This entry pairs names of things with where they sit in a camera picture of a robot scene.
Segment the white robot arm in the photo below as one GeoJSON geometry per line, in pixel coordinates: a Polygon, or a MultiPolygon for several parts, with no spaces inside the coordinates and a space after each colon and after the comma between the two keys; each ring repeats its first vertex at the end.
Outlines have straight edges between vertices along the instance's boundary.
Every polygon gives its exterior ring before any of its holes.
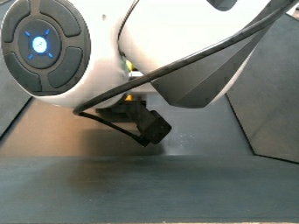
{"type": "Polygon", "coordinates": [[[299,0],[15,0],[4,63],[36,99],[76,108],[122,84],[203,108],[229,91],[267,29],[299,0]]]}

